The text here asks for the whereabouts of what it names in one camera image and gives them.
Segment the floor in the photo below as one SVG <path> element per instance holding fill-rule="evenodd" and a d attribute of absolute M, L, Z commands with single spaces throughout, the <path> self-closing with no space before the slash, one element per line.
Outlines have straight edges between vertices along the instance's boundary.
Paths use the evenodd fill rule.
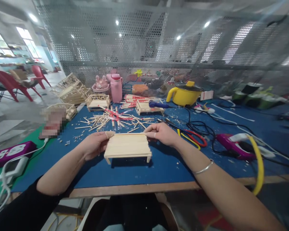
<path fill-rule="evenodd" d="M 58 73 L 49 73 L 46 75 L 51 86 L 55 86 L 58 82 L 60 82 L 65 75 L 63 72 Z M 29 89 L 28 92 L 31 95 L 33 102 L 30 102 L 25 96 L 18 95 L 17 98 L 19 103 L 9 100 L 6 98 L 2 98 L 0 102 L 0 122 L 7 120 L 23 120 L 18 125 L 8 130 L 4 135 L 7 136 L 7 140 L 0 142 L 0 149 L 4 149 L 13 145 L 20 143 L 28 134 L 33 132 L 35 129 L 40 127 L 44 123 L 44 118 L 41 115 L 41 111 L 48 106 L 60 103 L 60 100 L 50 92 L 51 87 L 45 83 L 46 89 L 43 90 L 39 85 L 36 86 L 37 91 L 42 98 L 40 98 L 33 90 Z M 197 202 L 195 199 L 194 192 L 174 192 L 167 193 L 166 196 L 169 199 L 171 208 L 175 215 L 178 224 L 184 231 L 195 231 L 201 230 L 199 226 L 196 225 L 196 216 L 195 211 L 197 210 Z M 181 201 L 176 200 L 175 198 L 186 198 L 189 197 L 193 200 L 194 206 L 191 206 L 191 201 Z M 83 214 L 85 214 L 86 209 L 88 208 L 92 199 L 85 199 L 83 202 L 81 199 L 75 200 L 62 200 L 66 206 L 77 207 L 79 203 L 82 203 Z M 56 226 L 56 221 L 53 223 L 55 219 L 55 215 L 51 214 L 47 222 L 45 223 L 42 231 L 54 231 Z M 64 220 L 60 223 L 57 231 L 65 230 L 65 231 L 73 231 L 75 230 L 76 218 L 71 216 L 64 218 Z"/>
<path fill-rule="evenodd" d="M 49 73 L 45 75 L 51 86 L 55 86 L 63 78 L 64 72 Z M 41 112 L 44 108 L 61 101 L 50 92 L 51 87 L 44 82 L 45 90 L 40 85 L 36 86 L 36 90 L 42 96 L 39 97 L 32 89 L 28 92 L 31 95 L 33 102 L 23 95 L 17 95 L 19 102 L 10 99 L 2 98 L 0 102 L 0 122 L 3 120 L 24 120 L 12 130 L 22 130 L 23 132 L 17 136 L 12 137 L 6 141 L 0 142 L 0 149 L 13 146 L 21 142 L 28 134 L 36 130 L 44 123 L 44 118 Z"/>

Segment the metal mesh wall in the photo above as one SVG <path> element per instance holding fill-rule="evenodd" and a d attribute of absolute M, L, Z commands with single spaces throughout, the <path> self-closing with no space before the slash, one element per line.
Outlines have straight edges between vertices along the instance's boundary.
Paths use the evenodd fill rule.
<path fill-rule="evenodd" d="M 81 0 L 34 3 L 65 74 L 75 73 L 87 87 L 113 68 L 126 81 L 142 69 L 150 96 L 187 79 L 217 94 L 255 80 L 275 86 L 277 94 L 289 87 L 289 17 L 267 26 L 281 16 Z"/>

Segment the person's left hand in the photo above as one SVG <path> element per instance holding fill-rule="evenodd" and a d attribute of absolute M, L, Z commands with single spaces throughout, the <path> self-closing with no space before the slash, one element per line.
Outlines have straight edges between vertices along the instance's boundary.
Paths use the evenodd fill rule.
<path fill-rule="evenodd" d="M 86 161 L 98 156 L 106 150 L 109 138 L 113 137 L 115 132 L 96 132 L 88 135 L 80 144 L 77 145 L 75 151 L 84 155 Z"/>

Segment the red scissors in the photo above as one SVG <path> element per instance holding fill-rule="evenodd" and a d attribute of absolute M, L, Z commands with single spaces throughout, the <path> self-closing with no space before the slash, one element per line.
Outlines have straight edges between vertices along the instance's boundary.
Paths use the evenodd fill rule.
<path fill-rule="evenodd" d="M 198 144 L 200 147 L 206 147 L 208 145 L 207 141 L 199 134 L 197 134 L 196 132 L 193 132 L 193 131 L 190 131 L 190 130 L 186 130 L 186 129 L 183 129 L 183 128 L 180 128 L 178 127 L 177 125 L 175 125 L 174 123 L 172 123 L 169 119 L 165 119 L 165 122 L 168 123 L 171 127 L 174 127 L 176 129 L 179 129 L 182 131 L 182 133 L 188 135 L 188 137 L 193 141 L 195 142 L 196 144 Z M 198 137 L 202 143 L 199 143 L 195 138 L 194 136 Z"/>

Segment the pink thermos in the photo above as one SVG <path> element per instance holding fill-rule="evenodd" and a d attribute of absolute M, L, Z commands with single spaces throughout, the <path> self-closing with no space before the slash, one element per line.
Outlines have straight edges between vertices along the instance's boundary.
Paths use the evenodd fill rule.
<path fill-rule="evenodd" d="M 123 79 L 119 74 L 107 74 L 107 79 L 110 82 L 110 89 L 112 101 L 120 103 L 122 101 L 122 81 Z"/>

